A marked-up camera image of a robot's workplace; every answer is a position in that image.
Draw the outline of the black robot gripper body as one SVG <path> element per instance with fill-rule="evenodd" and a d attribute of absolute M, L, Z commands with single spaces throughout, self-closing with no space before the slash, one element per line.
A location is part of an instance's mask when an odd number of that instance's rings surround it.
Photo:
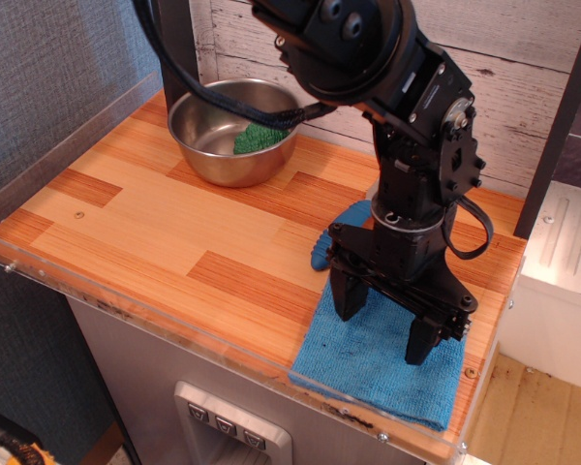
<path fill-rule="evenodd" d="M 402 231 L 376 222 L 371 230 L 330 231 L 331 269 L 357 277 L 420 319 L 443 322 L 442 339 L 461 339 L 469 330 L 477 300 L 445 260 L 445 235 L 453 220 L 449 212 L 424 230 Z"/>

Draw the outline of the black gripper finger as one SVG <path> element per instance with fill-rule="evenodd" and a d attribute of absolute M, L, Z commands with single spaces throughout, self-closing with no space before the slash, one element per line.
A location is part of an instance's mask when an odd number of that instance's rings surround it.
<path fill-rule="evenodd" d="M 330 288 L 336 313 L 342 321 L 350 320 L 365 305 L 369 290 L 362 280 L 338 268 L 330 271 Z"/>
<path fill-rule="evenodd" d="M 441 342 L 443 328 L 443 322 L 415 317 L 411 323 L 405 362 L 422 364 Z"/>

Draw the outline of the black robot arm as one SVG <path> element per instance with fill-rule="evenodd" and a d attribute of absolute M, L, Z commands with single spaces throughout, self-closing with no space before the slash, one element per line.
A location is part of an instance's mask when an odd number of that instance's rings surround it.
<path fill-rule="evenodd" d="M 253 13 L 277 33 L 306 92 L 372 124 L 374 225 L 330 225 L 330 287 L 343 320 L 370 291 L 411 311 L 405 359 L 419 365 L 440 342 L 461 339 L 477 307 L 445 260 L 459 208 L 489 223 L 468 198 L 485 166 L 470 80 L 420 31 L 409 1 L 257 1 Z"/>

